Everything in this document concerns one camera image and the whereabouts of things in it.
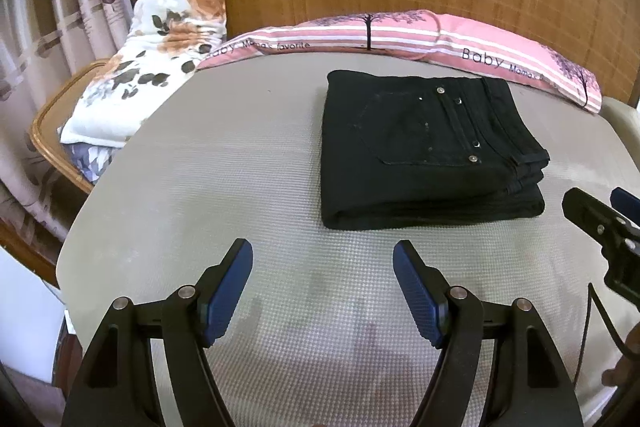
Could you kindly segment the right hand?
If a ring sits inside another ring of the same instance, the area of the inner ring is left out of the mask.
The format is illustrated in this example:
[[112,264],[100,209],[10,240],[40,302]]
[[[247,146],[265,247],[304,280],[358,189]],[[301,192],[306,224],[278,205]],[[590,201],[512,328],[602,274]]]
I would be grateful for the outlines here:
[[[626,347],[634,352],[640,353],[640,324],[634,325],[626,337]],[[628,381],[634,379],[634,373],[639,369],[639,362],[632,361],[623,355],[612,369],[607,369],[602,373],[601,383],[605,387],[625,386]]]

